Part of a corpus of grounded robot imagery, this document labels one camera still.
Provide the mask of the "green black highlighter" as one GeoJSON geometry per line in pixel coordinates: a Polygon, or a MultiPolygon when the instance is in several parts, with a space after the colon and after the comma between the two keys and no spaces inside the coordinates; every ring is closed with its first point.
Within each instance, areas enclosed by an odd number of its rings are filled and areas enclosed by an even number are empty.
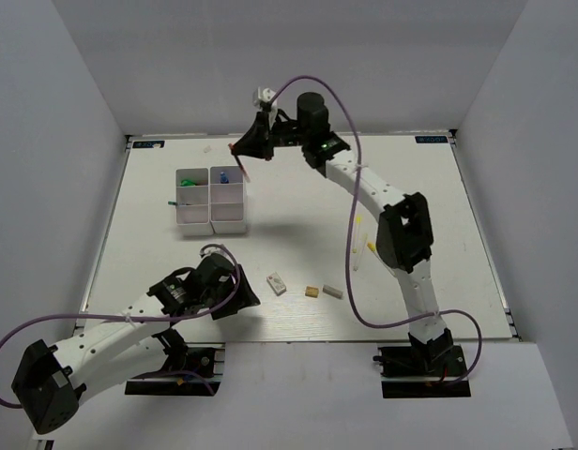
{"type": "Polygon", "coordinates": [[[199,183],[196,183],[190,179],[183,179],[180,181],[179,185],[181,187],[196,187],[196,186],[200,186],[199,183]]]}

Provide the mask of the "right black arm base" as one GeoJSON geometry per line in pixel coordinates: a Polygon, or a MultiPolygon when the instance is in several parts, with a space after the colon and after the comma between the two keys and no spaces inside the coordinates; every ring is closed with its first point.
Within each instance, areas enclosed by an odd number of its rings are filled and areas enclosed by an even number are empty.
{"type": "Polygon", "coordinates": [[[468,379],[454,382],[467,370],[461,346],[453,347],[430,369],[415,362],[408,346],[380,347],[373,362],[380,369],[384,399],[471,397],[468,379]]]}

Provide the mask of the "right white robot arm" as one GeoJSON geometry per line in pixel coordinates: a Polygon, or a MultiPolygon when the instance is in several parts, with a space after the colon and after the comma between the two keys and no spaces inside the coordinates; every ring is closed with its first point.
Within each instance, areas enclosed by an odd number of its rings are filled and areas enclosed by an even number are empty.
{"type": "Polygon", "coordinates": [[[298,146],[311,168],[357,197],[376,220],[377,255],[400,285],[413,364],[435,373],[445,365],[453,339],[438,313],[431,277],[434,236],[426,198],[406,194],[364,167],[358,153],[332,131],[320,94],[300,95],[296,118],[278,108],[269,88],[257,89],[253,104],[258,110],[254,122],[232,144],[232,155],[270,160],[275,148],[298,146]]]}

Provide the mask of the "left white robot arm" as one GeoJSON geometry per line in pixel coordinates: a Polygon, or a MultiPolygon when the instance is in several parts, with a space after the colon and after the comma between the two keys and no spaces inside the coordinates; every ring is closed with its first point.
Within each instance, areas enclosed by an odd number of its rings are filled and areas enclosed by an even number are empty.
{"type": "Polygon", "coordinates": [[[242,266],[211,253],[155,283],[119,316],[53,345],[29,345],[12,391],[35,432],[51,433],[114,385],[198,371],[201,353],[175,330],[181,319],[204,312],[219,320],[259,303],[242,266]]]}

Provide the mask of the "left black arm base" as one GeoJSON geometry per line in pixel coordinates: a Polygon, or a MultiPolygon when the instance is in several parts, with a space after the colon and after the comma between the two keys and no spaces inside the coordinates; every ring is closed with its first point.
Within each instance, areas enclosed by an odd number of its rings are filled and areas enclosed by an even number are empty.
{"type": "Polygon", "coordinates": [[[214,397],[224,371],[222,344],[189,346],[179,355],[167,355],[156,369],[159,376],[135,377],[125,385],[126,396],[214,397]]]}

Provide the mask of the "red gel pen refill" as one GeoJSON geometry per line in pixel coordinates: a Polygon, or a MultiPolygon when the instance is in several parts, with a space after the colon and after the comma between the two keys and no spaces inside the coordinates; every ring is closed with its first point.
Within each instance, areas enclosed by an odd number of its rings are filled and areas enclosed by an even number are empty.
{"type": "Polygon", "coordinates": [[[241,162],[239,155],[236,154],[235,152],[235,146],[232,143],[228,144],[231,156],[234,158],[236,165],[238,167],[238,169],[241,171],[243,178],[245,180],[246,183],[250,183],[251,179],[249,177],[249,174],[247,172],[247,169],[245,168],[244,164],[241,162]]]}

